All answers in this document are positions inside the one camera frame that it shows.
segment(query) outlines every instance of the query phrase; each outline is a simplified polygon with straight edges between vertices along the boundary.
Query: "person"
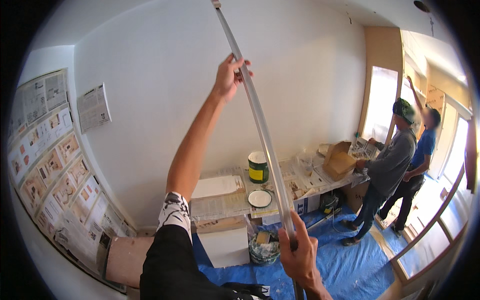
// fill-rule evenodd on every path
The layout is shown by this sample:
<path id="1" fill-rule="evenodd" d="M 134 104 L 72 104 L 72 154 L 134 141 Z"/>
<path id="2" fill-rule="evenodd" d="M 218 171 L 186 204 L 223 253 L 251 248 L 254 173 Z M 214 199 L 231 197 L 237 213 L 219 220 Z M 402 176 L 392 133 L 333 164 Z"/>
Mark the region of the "person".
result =
<path id="1" fill-rule="evenodd" d="M 390 197 L 387 202 L 385 202 L 385 205 L 378 213 L 379 217 L 385 220 L 388 212 L 395 202 L 403 197 L 400 212 L 398 213 L 396 222 L 392 225 L 392 230 L 398 237 L 400 237 L 401 231 L 405 227 L 405 222 L 407 221 L 408 214 L 410 213 L 410 209 L 412 207 L 413 197 L 422 187 L 425 172 L 430 167 L 430 160 L 435 148 L 435 132 L 441 121 L 440 113 L 436 109 L 428 106 L 422 108 L 422 104 L 417 92 L 415 92 L 412 79 L 410 76 L 407 76 L 407 79 L 410 82 L 410 87 L 413 91 L 413 96 L 415 97 L 415 103 L 420 109 L 420 115 L 422 117 L 425 130 L 418 141 L 418 148 L 415 151 L 413 159 L 407 168 L 407 172 L 405 173 L 402 182 L 400 182 L 394 195 Z"/>
<path id="2" fill-rule="evenodd" d="M 200 177 L 208 138 L 241 82 L 234 71 L 243 63 L 243 59 L 233 61 L 230 54 L 220 64 L 214 87 L 173 158 L 159 225 L 140 276 L 140 298 L 143 300 L 270 299 L 263 294 L 262 285 L 213 284 L 199 271 L 192 247 L 188 202 Z M 246 60 L 245 64 L 250 65 L 250 62 Z M 308 236 L 300 217 L 294 212 L 291 214 L 297 229 L 298 248 L 292 251 L 286 232 L 279 230 L 280 261 L 285 272 L 305 289 L 309 300 L 331 299 L 315 265 L 318 241 Z"/>
<path id="3" fill-rule="evenodd" d="M 413 124 L 414 114 L 415 111 L 410 104 L 398 98 L 393 105 L 393 120 L 397 127 L 395 136 L 388 146 L 378 142 L 375 144 L 381 150 L 376 160 L 357 160 L 357 168 L 368 168 L 370 184 L 363 197 L 363 206 L 357 218 L 354 221 L 340 221 L 350 230 L 357 230 L 363 223 L 356 236 L 342 239 L 344 246 L 360 242 L 372 227 L 375 215 L 382 204 L 395 192 L 403 179 L 417 147 L 417 138 L 410 127 Z"/>

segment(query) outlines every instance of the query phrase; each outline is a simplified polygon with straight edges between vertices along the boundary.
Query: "green bandana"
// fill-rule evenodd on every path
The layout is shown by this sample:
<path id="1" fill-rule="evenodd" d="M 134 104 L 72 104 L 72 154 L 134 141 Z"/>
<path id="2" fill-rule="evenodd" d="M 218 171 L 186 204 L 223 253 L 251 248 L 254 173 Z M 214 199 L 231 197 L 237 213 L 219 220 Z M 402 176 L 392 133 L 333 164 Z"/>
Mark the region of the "green bandana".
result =
<path id="1" fill-rule="evenodd" d="M 401 116 L 409 125 L 414 122 L 415 111 L 410 103 L 402 98 L 398 98 L 393 104 L 393 113 Z"/>

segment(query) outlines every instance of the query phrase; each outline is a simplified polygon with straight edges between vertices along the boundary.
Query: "hand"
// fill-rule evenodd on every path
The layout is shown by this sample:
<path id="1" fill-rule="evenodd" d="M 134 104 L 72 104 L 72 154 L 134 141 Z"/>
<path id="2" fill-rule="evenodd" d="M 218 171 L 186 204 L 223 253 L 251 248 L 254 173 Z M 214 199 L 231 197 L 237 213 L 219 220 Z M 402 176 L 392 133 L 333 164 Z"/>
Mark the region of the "hand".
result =
<path id="1" fill-rule="evenodd" d="M 365 162 L 366 162 L 365 159 L 357 160 L 357 164 L 356 164 L 357 169 L 361 170 L 361 169 L 365 168 Z"/>
<path id="2" fill-rule="evenodd" d="M 240 74 L 235 73 L 235 70 L 239 69 L 243 63 L 249 66 L 251 63 L 249 60 L 243 60 L 240 58 L 238 61 L 233 61 L 233 54 L 230 54 L 226 60 L 218 66 L 216 73 L 216 81 L 212 89 L 212 94 L 215 94 L 221 98 L 224 98 L 228 103 L 237 91 L 237 86 L 242 81 Z"/>
<path id="3" fill-rule="evenodd" d="M 291 211 L 296 228 L 298 248 L 292 252 L 290 239 L 283 228 L 278 230 L 280 240 L 280 261 L 285 273 L 294 279 L 305 291 L 317 293 L 323 288 L 322 277 L 316 266 L 318 240 L 308 236 L 305 223 Z"/>
<path id="4" fill-rule="evenodd" d="M 410 82 L 410 87 L 413 88 L 412 78 L 410 76 L 407 76 L 407 80 L 408 80 L 408 82 Z"/>
<path id="5" fill-rule="evenodd" d="M 408 182 L 411 178 L 412 178 L 412 175 L 411 175 L 411 173 L 408 171 L 408 172 L 405 173 L 405 175 L 403 176 L 403 181 Z"/>

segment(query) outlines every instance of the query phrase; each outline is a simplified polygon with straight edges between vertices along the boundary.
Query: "blue t-shirt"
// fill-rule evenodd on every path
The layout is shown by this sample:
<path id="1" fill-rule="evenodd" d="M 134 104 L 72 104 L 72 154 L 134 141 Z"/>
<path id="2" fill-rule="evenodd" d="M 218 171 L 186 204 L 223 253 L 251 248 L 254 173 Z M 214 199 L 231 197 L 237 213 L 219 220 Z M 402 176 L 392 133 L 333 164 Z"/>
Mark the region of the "blue t-shirt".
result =
<path id="1" fill-rule="evenodd" d="M 417 150 L 412 158 L 412 165 L 418 168 L 425 161 L 425 155 L 432 155 L 435 148 L 435 129 L 425 129 L 417 143 Z"/>

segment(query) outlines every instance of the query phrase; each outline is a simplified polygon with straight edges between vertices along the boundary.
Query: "metal rail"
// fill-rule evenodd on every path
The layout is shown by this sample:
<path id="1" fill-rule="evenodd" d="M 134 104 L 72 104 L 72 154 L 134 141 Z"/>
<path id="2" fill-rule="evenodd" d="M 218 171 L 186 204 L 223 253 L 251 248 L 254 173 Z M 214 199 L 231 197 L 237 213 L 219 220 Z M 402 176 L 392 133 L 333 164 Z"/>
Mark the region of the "metal rail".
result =
<path id="1" fill-rule="evenodd" d="M 230 48 L 232 49 L 233 57 L 235 58 L 235 60 L 238 60 L 242 58 L 239 46 L 237 45 L 237 42 L 233 37 L 233 33 L 230 30 L 230 27 L 228 26 L 227 21 L 222 14 L 222 11 L 219 7 L 216 7 L 215 4 L 214 7 L 220 23 L 222 24 L 223 30 L 225 31 L 225 35 L 227 36 Z M 270 174 L 273 177 L 278 211 L 282 220 L 282 227 L 287 232 L 288 237 L 290 238 L 290 247 L 294 251 L 297 249 L 298 244 L 295 237 L 295 230 L 293 228 L 292 216 L 290 214 L 290 205 L 288 204 L 287 190 L 285 189 L 285 185 L 283 183 L 280 165 L 278 164 L 275 151 L 273 150 L 272 138 L 270 137 L 270 133 L 268 132 L 265 116 L 262 111 L 262 107 L 260 106 L 257 92 L 255 91 L 255 87 L 253 86 L 252 78 L 248 73 L 248 69 L 245 63 L 240 67 L 240 74 L 243 79 L 243 86 L 245 87 L 245 91 L 247 92 L 250 107 L 252 108 L 253 118 L 255 119 L 255 123 L 257 125 L 258 134 L 260 135 L 260 141 L 262 142 L 262 147 L 265 152 L 265 158 L 267 159 L 268 168 L 270 169 Z M 295 299 L 303 300 L 303 289 L 299 285 L 297 285 L 295 280 L 293 281 L 293 288 L 295 290 Z"/>

